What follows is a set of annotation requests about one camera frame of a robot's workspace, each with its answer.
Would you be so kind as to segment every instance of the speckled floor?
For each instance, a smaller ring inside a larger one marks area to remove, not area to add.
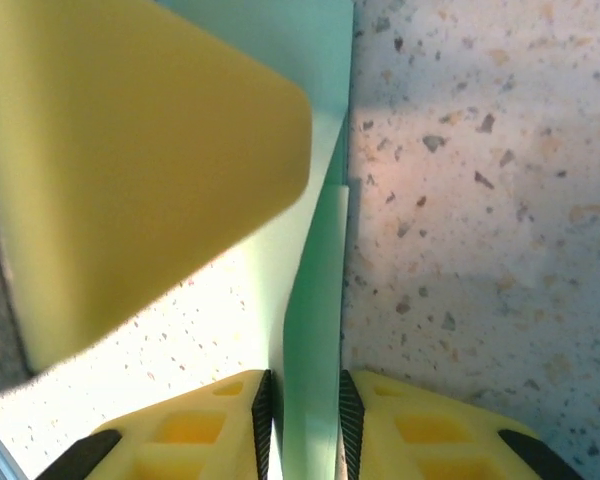
[[[357,14],[345,366],[515,417],[600,479],[600,0],[360,0]],[[24,471],[257,366],[248,282],[226,282],[241,262],[1,396]]]

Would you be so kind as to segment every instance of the black rubber strip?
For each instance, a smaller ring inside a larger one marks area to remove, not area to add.
[[[37,480],[86,480],[121,438],[117,430],[104,430],[78,440]]]
[[[542,480],[584,480],[544,442],[513,430],[498,435]]]
[[[358,480],[360,457],[362,456],[364,404],[358,394],[356,384],[347,370],[343,370],[340,374],[340,425],[347,462],[347,476],[349,480]]]
[[[271,370],[265,370],[260,386],[253,399],[253,439],[256,448],[258,480],[266,480],[269,475],[269,449],[271,448],[271,427],[273,422],[273,379]]]

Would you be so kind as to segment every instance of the green plastic sheet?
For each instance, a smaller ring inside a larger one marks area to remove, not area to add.
[[[312,106],[302,197],[233,248],[250,276],[260,354],[276,379],[285,479],[331,479],[338,433],[340,304],[348,189],[350,0],[163,0],[300,85]],[[277,459],[272,458],[272,466]]]

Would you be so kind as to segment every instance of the yellow plastic block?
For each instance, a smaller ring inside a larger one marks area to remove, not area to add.
[[[88,346],[308,176],[305,94],[149,0],[0,0],[0,236],[31,366]]]
[[[243,372],[103,425],[95,433],[122,439],[87,480],[256,480],[251,408],[262,379]]]
[[[539,480],[498,436],[509,418],[371,372],[351,374],[364,404],[361,480]]]

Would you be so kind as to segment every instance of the yellow plastic part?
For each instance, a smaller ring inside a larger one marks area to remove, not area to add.
[[[539,480],[498,436],[524,425],[372,372],[352,373],[365,407],[360,480]]]
[[[29,361],[87,347],[308,178],[299,87],[150,0],[0,0],[0,234]]]
[[[87,480],[257,480],[252,370],[102,425],[122,439]]]

